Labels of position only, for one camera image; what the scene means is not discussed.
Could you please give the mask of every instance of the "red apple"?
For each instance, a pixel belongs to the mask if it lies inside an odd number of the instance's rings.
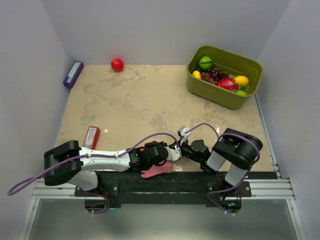
[[[124,62],[120,58],[115,58],[111,61],[111,67],[114,71],[120,72],[124,69]]]

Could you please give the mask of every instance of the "grapes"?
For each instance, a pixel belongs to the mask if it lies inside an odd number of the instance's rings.
[[[227,79],[229,77],[228,73],[213,66],[210,67],[207,71],[203,70],[201,67],[198,67],[195,70],[198,70],[200,72],[202,80],[214,85],[217,85],[220,80]]]

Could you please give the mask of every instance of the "green basket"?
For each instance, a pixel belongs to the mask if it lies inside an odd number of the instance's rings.
[[[198,61],[204,56],[210,57],[212,66],[222,69],[232,79],[239,75],[246,76],[250,85],[248,94],[239,95],[192,76],[192,71],[198,66]],[[241,108],[257,92],[263,71],[262,66],[254,60],[214,46],[202,46],[195,52],[192,60],[186,67],[186,85],[190,93],[221,104],[229,109],[236,110]]]

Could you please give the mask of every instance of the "marble table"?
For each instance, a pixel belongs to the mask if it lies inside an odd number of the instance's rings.
[[[220,133],[232,128],[258,137],[264,144],[252,171],[273,171],[255,98],[239,110],[230,110],[187,90],[185,65],[127,65],[114,72],[109,65],[85,65],[72,88],[56,144],[78,140],[82,145],[89,126],[101,130],[96,150],[117,151],[147,135],[177,135],[182,126],[209,123]],[[211,148],[217,140],[207,126],[194,130],[190,141],[203,139]],[[150,139],[172,143],[168,136]],[[228,163],[221,171],[229,169]],[[201,171],[198,163],[182,158],[173,171]]]

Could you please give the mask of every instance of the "purple box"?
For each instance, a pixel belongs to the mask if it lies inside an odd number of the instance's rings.
[[[68,75],[63,80],[63,85],[68,89],[72,89],[75,85],[82,69],[84,69],[84,63],[81,61],[75,61],[72,68],[70,69]]]

